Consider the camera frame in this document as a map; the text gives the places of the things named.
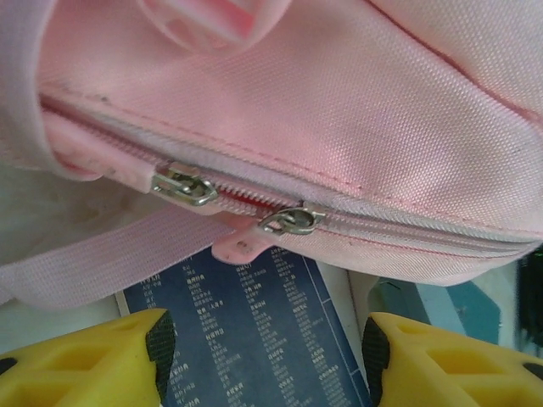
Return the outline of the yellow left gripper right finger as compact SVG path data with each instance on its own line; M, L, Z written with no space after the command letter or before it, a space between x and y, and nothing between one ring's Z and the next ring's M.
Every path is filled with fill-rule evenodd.
M362 356L375 406L541 407L541 359L402 316L372 313Z

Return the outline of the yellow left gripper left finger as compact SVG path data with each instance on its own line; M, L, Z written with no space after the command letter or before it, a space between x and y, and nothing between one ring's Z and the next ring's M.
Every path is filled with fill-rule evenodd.
M3 406L163 406L171 314L146 309L1 356Z

